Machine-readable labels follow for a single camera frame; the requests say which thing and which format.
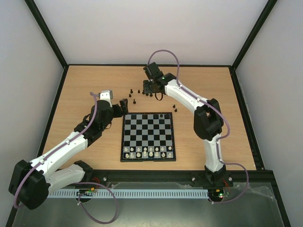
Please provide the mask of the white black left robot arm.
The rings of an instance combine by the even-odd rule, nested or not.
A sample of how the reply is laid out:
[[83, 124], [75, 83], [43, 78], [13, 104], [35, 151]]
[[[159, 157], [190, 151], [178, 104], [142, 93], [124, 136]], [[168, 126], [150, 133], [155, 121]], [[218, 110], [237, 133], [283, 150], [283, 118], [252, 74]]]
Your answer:
[[74, 131], [60, 144], [30, 162], [19, 161], [14, 168], [9, 192], [14, 195], [13, 206], [39, 207], [49, 194], [76, 183], [89, 184], [92, 168], [83, 161], [70, 167], [59, 167], [98, 140], [114, 118], [128, 114], [128, 101], [112, 105], [110, 99], [95, 100], [91, 113], [83, 118]]

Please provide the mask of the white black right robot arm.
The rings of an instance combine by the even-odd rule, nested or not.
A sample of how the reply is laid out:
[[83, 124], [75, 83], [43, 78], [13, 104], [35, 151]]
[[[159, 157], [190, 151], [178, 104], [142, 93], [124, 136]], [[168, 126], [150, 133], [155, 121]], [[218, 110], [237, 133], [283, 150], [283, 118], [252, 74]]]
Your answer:
[[173, 74], [163, 74], [154, 62], [145, 66], [143, 71], [148, 78], [143, 81], [144, 93], [172, 97], [193, 113], [194, 131], [205, 147], [205, 177], [211, 185], [217, 185], [226, 171], [220, 142], [224, 119], [218, 101], [197, 95]]

